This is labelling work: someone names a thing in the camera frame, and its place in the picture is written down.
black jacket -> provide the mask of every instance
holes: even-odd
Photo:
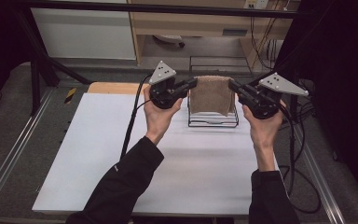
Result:
[[[133,206],[149,186],[163,159],[158,148],[148,138],[142,138],[103,176],[84,210],[73,213],[66,223],[128,223]],[[250,223],[299,223],[278,171],[255,171],[252,191]]]

white tabletop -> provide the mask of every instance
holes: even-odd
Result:
[[[134,95],[85,93],[33,210],[82,210],[99,180],[119,160]],[[186,99],[158,144],[165,160],[134,215],[241,216],[251,203],[256,169],[249,123],[237,102],[237,128],[187,127]],[[129,148],[145,135],[141,108]]]

metal rack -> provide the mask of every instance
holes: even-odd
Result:
[[[217,128],[236,128],[240,122],[238,119],[237,108],[227,116],[217,112],[191,113],[191,97],[187,97],[188,127],[217,127]]]
[[[238,59],[238,60],[244,60],[246,62],[246,65],[242,64],[206,64],[206,63],[194,63],[194,59]],[[188,71],[190,73],[193,72],[193,67],[237,67],[237,68],[246,68],[249,70],[250,76],[241,76],[241,77],[254,77],[252,73],[252,69],[249,66],[248,61],[246,60],[246,57],[241,56],[190,56],[190,62],[188,66]]]

hand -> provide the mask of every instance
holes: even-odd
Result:
[[[260,172],[274,171],[274,142],[282,124],[283,113],[278,111],[269,119],[256,119],[247,105],[242,106],[243,115],[251,124],[251,138],[254,142],[257,165]]]
[[[145,102],[150,100],[150,86],[144,89]],[[156,107],[152,102],[148,102],[144,105],[144,111],[146,115],[147,132],[145,136],[150,139],[155,145],[167,132],[168,127],[171,124],[172,116],[180,110],[183,99],[179,98],[172,108],[160,109]]]

towel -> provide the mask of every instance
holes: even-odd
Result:
[[[228,87],[230,77],[198,77],[197,87],[190,91],[190,113],[217,112],[227,116],[234,112],[234,92]]]

